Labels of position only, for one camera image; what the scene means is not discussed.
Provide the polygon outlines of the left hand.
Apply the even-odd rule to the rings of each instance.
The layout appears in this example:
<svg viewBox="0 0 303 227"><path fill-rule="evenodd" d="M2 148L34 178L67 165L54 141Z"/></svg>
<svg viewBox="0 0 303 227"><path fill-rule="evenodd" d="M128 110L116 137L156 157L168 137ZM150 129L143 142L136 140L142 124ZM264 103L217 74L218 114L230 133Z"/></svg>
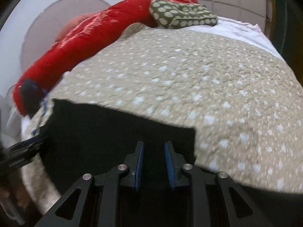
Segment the left hand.
<svg viewBox="0 0 303 227"><path fill-rule="evenodd" d="M21 218L31 203L31 197L22 183L16 189L10 184L1 183L1 207L8 217Z"/></svg>

